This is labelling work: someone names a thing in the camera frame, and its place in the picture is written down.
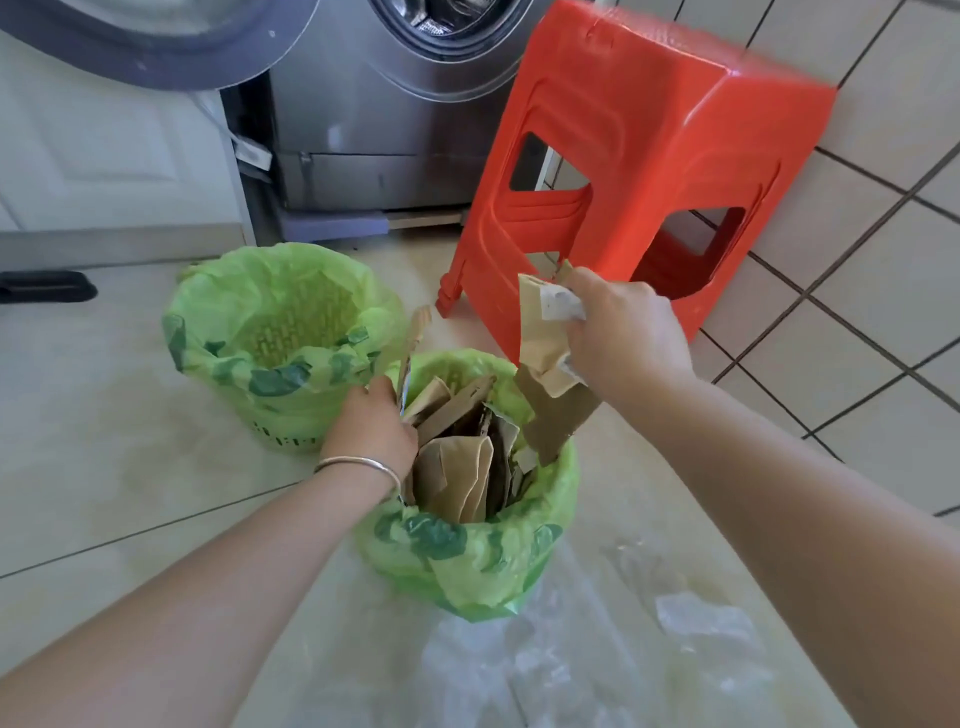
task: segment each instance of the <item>forearm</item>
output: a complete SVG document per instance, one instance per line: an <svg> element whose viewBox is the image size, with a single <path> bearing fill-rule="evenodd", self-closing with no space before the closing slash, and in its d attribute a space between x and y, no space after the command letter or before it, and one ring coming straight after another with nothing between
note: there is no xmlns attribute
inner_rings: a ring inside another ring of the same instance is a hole
<svg viewBox="0 0 960 728"><path fill-rule="evenodd" d="M189 554L7 675L4 724L229 724L383 477L330 466Z"/></svg>
<svg viewBox="0 0 960 728"><path fill-rule="evenodd" d="M624 386L667 459L862 725L955 719L956 535L717 387Z"/></svg>

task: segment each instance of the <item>open round door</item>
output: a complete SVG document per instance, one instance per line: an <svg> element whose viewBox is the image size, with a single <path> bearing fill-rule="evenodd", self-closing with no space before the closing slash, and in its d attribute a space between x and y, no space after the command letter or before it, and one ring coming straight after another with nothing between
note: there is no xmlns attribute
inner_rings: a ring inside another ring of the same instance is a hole
<svg viewBox="0 0 960 728"><path fill-rule="evenodd" d="M127 84L239 84L289 51L319 0L2 0L0 30Z"/></svg>

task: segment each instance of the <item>hand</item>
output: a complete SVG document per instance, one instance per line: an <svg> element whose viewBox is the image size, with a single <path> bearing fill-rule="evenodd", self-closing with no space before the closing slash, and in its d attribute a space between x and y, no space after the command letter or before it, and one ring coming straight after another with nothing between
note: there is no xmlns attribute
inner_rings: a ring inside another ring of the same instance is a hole
<svg viewBox="0 0 960 728"><path fill-rule="evenodd" d="M587 268L564 285L580 297L586 321L566 327L573 368L597 395L693 377L690 349L670 301L647 283L608 283Z"/></svg>
<svg viewBox="0 0 960 728"><path fill-rule="evenodd" d="M394 385L385 376L375 376L369 389L357 385L347 393L320 451L321 459L338 455L369 457L392 469L400 480L413 468L417 431L400 421ZM383 478L390 479L385 473Z"/></svg>

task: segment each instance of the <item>washing machine bottom panel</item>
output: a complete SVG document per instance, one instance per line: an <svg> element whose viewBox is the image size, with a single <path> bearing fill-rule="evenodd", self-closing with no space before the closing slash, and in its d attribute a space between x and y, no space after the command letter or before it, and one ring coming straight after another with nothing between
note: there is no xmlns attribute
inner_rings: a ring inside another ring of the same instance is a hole
<svg viewBox="0 0 960 728"><path fill-rule="evenodd" d="M308 155L277 157L291 210L389 210L468 205L486 156Z"/></svg>

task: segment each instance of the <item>red plastic stool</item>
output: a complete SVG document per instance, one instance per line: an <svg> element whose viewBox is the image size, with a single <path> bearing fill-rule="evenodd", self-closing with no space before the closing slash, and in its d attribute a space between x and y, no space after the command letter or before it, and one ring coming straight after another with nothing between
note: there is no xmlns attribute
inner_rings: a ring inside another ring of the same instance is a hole
<svg viewBox="0 0 960 728"><path fill-rule="evenodd" d="M557 0L533 32L437 308L467 291L519 357L516 276L559 251L607 280L646 280L692 338L813 151L836 90L713 36L653 17ZM533 133L589 180L514 191ZM702 255L660 226L727 207Z"/></svg>

